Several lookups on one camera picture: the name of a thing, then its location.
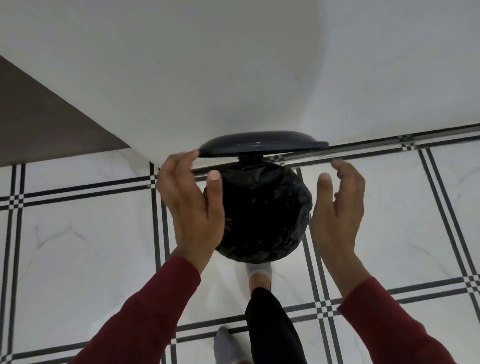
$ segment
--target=fingernail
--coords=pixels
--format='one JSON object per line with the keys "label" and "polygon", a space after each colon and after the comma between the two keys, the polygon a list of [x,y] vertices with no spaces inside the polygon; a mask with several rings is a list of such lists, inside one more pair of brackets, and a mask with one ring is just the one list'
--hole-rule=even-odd
{"label": "fingernail", "polygon": [[207,178],[211,181],[218,181],[220,178],[222,178],[222,176],[220,175],[220,172],[217,171],[217,170],[211,170],[209,173],[208,173],[208,176]]}
{"label": "fingernail", "polygon": [[320,176],[318,176],[318,179],[322,181],[330,181],[332,177],[330,177],[328,173],[322,173]]}

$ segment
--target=pant leg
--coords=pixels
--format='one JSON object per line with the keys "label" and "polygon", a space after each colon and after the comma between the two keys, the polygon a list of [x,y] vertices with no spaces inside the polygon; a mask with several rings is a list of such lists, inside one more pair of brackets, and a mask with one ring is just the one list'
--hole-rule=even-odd
{"label": "pant leg", "polygon": [[253,290],[245,315],[255,364],[307,363],[292,322],[269,290]]}

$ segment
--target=black plastic lid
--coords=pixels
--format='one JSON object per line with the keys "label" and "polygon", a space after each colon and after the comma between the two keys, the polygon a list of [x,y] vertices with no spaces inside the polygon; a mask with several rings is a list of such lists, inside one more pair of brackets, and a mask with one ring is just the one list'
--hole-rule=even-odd
{"label": "black plastic lid", "polygon": [[200,148],[200,157],[239,157],[249,154],[277,154],[328,147],[327,142],[317,142],[311,136],[290,131],[252,132],[219,136],[210,139]]}

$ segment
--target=maroon long-sleeve shirt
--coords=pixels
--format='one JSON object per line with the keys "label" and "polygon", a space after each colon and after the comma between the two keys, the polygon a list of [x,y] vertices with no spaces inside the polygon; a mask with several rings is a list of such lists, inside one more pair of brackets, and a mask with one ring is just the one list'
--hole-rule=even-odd
{"label": "maroon long-sleeve shirt", "polygon": [[[71,364],[158,364],[199,284],[197,269],[172,256]],[[454,363],[447,349],[373,277],[350,293],[338,310],[360,335],[374,364]]]}

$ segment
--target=plastic bag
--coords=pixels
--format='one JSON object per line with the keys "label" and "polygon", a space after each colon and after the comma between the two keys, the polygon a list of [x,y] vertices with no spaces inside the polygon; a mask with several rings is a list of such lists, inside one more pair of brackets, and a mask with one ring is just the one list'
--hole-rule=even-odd
{"label": "plastic bag", "polygon": [[289,167],[236,163],[220,170],[225,231],[217,251],[245,263],[281,259],[299,245],[312,195]]}

